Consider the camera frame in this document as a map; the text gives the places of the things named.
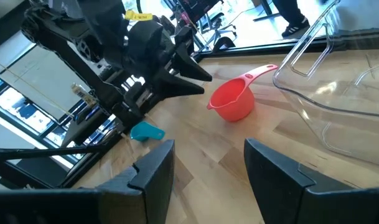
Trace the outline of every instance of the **yellow label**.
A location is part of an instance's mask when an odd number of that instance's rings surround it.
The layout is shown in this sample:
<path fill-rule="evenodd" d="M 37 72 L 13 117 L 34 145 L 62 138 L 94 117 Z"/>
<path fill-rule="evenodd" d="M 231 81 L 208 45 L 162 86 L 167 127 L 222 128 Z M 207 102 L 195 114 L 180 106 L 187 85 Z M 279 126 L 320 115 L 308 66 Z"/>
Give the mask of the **yellow label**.
<path fill-rule="evenodd" d="M 148 21 L 148 20 L 152 20 L 152 14 L 151 13 L 135 13 L 132 10 L 128 10 L 124 18 L 134 20 L 134 21 Z"/>

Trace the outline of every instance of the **clear plastic bin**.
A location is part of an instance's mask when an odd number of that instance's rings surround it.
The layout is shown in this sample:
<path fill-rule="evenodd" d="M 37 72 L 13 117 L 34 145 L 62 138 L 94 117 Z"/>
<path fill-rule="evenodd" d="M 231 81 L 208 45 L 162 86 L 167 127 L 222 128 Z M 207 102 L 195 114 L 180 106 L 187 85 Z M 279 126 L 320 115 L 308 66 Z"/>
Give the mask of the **clear plastic bin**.
<path fill-rule="evenodd" d="M 304 53 L 322 35 L 322 53 Z M 328 149 L 379 164 L 379 0 L 333 2 L 273 78 Z"/>

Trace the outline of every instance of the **person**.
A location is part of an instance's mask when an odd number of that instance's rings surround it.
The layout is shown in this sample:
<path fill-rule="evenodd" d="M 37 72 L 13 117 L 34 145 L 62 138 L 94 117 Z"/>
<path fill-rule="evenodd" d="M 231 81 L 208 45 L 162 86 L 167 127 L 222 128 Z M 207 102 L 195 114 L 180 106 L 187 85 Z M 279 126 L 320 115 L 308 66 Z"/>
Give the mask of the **person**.
<path fill-rule="evenodd" d="M 283 38 L 287 38 L 302 30 L 309 28 L 308 19 L 301 14 L 297 5 L 297 0 L 272 0 L 280 15 L 289 22 L 286 30 L 282 33 Z"/>

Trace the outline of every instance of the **black pants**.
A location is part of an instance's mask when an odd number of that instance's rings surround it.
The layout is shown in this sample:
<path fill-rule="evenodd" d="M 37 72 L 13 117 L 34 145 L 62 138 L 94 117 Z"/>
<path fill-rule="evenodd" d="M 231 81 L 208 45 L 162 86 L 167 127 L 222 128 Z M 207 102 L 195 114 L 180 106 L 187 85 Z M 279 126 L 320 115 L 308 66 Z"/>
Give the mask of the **black pants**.
<path fill-rule="evenodd" d="M 272 0 L 280 15 L 292 26 L 301 26 L 304 15 L 297 6 L 297 0 Z"/>

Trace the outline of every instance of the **shoe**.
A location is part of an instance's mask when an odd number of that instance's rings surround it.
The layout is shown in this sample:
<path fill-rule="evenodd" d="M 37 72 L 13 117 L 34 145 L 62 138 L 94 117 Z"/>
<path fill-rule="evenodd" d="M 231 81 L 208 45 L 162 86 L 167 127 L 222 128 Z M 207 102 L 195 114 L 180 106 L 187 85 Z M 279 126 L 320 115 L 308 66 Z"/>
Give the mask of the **shoe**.
<path fill-rule="evenodd" d="M 282 37 L 287 38 L 287 37 L 292 36 L 293 34 L 298 34 L 298 33 L 304 34 L 304 31 L 308 30 L 308 28 L 309 28 L 308 19 L 304 18 L 300 26 L 292 26 L 291 24 L 289 24 L 286 30 L 282 33 Z"/>

